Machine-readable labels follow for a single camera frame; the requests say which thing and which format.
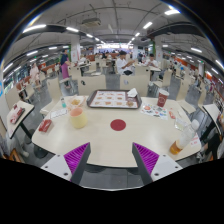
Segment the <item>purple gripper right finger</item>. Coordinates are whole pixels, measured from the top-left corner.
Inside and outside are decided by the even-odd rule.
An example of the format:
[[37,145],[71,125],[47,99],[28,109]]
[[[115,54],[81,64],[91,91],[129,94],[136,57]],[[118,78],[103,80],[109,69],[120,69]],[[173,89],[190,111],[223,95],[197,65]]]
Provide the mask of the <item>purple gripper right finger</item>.
[[137,143],[132,144],[132,154],[136,160],[143,184],[147,185],[182,169],[167,154],[158,155]]

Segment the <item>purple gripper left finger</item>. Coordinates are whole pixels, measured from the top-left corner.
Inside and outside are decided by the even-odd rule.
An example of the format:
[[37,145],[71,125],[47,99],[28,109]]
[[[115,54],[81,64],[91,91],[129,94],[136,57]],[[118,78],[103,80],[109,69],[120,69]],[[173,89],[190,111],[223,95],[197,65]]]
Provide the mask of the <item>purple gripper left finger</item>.
[[90,143],[85,143],[64,155],[56,154],[42,166],[42,169],[79,184],[90,153]]

